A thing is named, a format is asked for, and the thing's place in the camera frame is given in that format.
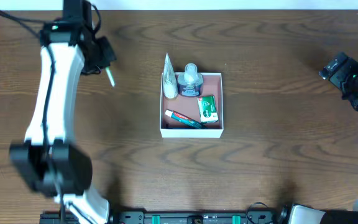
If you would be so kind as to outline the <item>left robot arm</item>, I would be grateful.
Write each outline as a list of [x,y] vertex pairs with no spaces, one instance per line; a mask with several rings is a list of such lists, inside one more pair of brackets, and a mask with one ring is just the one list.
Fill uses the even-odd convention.
[[108,223],[109,202],[92,184],[91,159],[74,138],[74,112],[82,75],[108,72],[116,56],[89,1],[65,0],[63,14],[43,22],[36,33],[42,61],[40,85],[31,122],[21,144],[11,144],[9,157],[34,192],[60,206],[50,223]]

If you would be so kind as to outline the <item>green white soap packet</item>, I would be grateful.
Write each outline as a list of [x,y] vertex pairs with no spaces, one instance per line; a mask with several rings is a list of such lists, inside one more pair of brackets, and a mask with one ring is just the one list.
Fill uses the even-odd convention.
[[198,97],[197,103],[201,123],[215,123],[219,120],[215,97],[213,95]]

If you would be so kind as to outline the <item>green toothbrush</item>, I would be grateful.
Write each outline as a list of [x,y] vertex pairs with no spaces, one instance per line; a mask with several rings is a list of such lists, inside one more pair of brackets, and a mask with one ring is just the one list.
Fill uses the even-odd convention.
[[109,78],[109,81],[110,81],[111,86],[112,86],[112,87],[115,87],[115,86],[116,86],[116,83],[115,83],[115,81],[114,81],[114,77],[113,77],[113,75],[112,75],[112,72],[111,72],[110,68],[109,68],[109,67],[106,67],[106,68],[105,68],[105,71],[106,71],[106,74],[107,74],[107,76],[108,76],[108,78]]

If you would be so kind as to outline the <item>Colgate toothpaste tube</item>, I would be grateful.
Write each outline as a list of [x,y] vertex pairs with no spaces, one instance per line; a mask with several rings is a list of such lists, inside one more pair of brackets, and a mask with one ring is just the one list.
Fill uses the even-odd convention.
[[206,129],[206,126],[201,124],[200,122],[191,119],[183,114],[180,114],[176,111],[172,110],[166,110],[165,115],[168,116],[171,119],[174,119],[176,121],[179,121],[182,124],[185,124],[193,129]]

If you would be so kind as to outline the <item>blue clear bottle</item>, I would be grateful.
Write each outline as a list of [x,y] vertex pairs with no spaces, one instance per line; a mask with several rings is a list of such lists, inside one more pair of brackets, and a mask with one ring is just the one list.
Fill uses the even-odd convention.
[[178,93],[185,97],[197,97],[201,95],[203,76],[198,73],[198,68],[193,63],[185,66],[185,71],[177,77]]

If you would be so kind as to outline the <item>white cream tube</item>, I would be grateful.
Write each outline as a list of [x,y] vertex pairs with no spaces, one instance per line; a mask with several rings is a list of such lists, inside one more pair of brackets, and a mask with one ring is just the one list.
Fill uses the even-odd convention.
[[168,99],[176,98],[178,95],[177,79],[168,54],[165,56],[162,80],[164,96]]

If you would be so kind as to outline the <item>blue disposable razor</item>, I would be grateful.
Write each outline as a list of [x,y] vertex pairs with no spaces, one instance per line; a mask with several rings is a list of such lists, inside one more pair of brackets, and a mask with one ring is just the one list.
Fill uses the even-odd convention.
[[178,126],[178,125],[171,125],[167,124],[165,129],[193,129],[191,126]]

